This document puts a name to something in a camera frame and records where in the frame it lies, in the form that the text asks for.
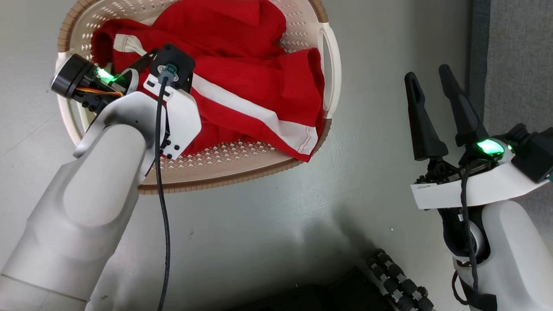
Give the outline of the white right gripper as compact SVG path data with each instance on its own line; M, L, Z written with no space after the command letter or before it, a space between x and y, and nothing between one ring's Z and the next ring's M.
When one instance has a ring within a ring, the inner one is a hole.
M488 139L488 132L468 97L460 88L449 65L440 65L439 75L442 90L450 101L454 115L457 146L480 143ZM427 114L426 97L417 76L409 72L405 75L404 82L413 158L415 161L425 161L429 158L448 155L446 144L438 137ZM511 162L514 155L508 145L499 139L493 140L504 148L503 158L499 160L498 167L468 178L467 206L482 206L520 197L550 183L548 179L539 183L529 179ZM462 207L460 180L445 184L413 184L411 189L417 207L421 210Z

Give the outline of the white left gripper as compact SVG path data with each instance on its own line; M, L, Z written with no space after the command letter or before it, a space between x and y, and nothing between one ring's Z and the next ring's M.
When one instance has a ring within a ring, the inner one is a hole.
M102 72L81 55L58 55L51 90L57 95L63 122L76 145L75 158L84 156L105 128L118 124L133 127L142 134L146 142L145 159L154 159L156 138L160 139L158 153L176 158L199 134L201 118L190 94L170 86L162 90L156 76L149 75L144 87L158 98L135 89L119 96L108 92ZM83 136L77 128L72 101L95 114Z

